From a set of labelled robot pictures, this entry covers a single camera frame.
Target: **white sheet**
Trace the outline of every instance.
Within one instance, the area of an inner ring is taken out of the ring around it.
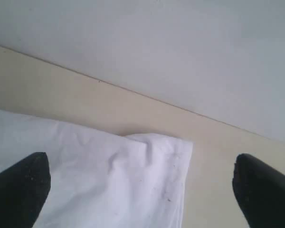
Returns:
[[[51,173],[35,228],[181,227],[191,142],[0,111],[0,171],[33,152]]]

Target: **white cloth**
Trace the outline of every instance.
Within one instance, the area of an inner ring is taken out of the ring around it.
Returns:
[[[35,228],[181,227],[191,142],[0,111],[0,171],[33,152],[51,173]]]

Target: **wall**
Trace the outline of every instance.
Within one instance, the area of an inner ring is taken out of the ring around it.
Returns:
[[[0,0],[0,45],[285,142],[285,0]]]
[[[106,132],[163,133],[194,142],[184,228],[247,228],[233,195],[236,156],[251,153],[285,174],[285,144],[0,48],[0,109]]]

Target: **white fabric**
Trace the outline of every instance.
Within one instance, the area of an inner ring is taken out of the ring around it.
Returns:
[[[0,171],[33,152],[51,173],[35,228],[181,227],[192,143],[0,111]]]

